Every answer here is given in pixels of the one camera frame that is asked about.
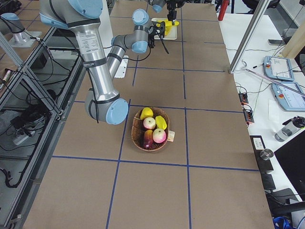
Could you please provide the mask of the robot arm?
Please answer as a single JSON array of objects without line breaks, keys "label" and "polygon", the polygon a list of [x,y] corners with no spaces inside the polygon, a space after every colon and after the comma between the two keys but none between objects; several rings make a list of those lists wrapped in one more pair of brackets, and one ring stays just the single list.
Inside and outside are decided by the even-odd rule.
[{"label": "robot arm", "polygon": [[83,66],[91,78],[85,105],[87,114],[111,125],[122,123],[128,114],[128,103],[113,86],[113,79],[126,50],[145,53],[151,32],[151,21],[144,9],[132,14],[132,34],[113,38],[109,54],[105,54],[99,33],[101,0],[42,0],[40,17],[44,24],[70,30],[79,46]]},{"label": "robot arm", "polygon": [[184,0],[147,0],[146,2],[152,6],[156,13],[161,12],[163,7],[166,6],[168,21],[175,21],[177,15],[176,9],[181,8],[185,4]]}]

